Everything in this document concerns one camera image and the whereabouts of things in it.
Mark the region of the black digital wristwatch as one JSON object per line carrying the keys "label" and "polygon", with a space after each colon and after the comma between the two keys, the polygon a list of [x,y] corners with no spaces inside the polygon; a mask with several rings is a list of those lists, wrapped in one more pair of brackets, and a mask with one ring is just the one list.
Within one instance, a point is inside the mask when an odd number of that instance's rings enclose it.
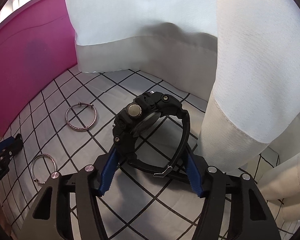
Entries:
{"label": "black digital wristwatch", "polygon": [[154,131],[159,119],[175,116],[182,122],[181,140],[165,167],[141,164],[155,177],[164,178],[173,171],[181,153],[186,148],[190,135],[190,115],[183,109],[182,103],[174,96],[161,92],[145,92],[123,108],[115,117],[113,137],[116,157],[119,163],[134,159],[135,144],[140,135]]}

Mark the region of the black grid bedsheet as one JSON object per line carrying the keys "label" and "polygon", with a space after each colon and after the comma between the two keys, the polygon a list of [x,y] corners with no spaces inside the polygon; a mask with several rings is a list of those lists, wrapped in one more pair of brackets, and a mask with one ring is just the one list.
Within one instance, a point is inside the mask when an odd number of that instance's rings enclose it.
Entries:
{"label": "black grid bedsheet", "polygon": [[8,124],[20,137],[0,181],[18,239],[281,239],[256,181],[194,156],[205,100],[133,70],[64,72]]}

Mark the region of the pink plastic bin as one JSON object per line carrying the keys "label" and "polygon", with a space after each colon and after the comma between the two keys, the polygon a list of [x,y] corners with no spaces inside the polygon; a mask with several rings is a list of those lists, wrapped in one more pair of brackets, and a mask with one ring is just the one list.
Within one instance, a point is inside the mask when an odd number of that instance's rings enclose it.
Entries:
{"label": "pink plastic bin", "polygon": [[76,65],[65,0],[31,0],[0,24],[0,137],[54,78]]}

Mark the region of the white curtain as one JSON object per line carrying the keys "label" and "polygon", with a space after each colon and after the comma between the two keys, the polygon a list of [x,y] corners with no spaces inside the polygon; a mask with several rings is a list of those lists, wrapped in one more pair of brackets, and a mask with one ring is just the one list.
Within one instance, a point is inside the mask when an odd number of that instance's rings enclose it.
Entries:
{"label": "white curtain", "polygon": [[196,153],[230,172],[266,148],[258,183],[300,220],[300,0],[65,0],[83,72],[136,69],[207,101]]}

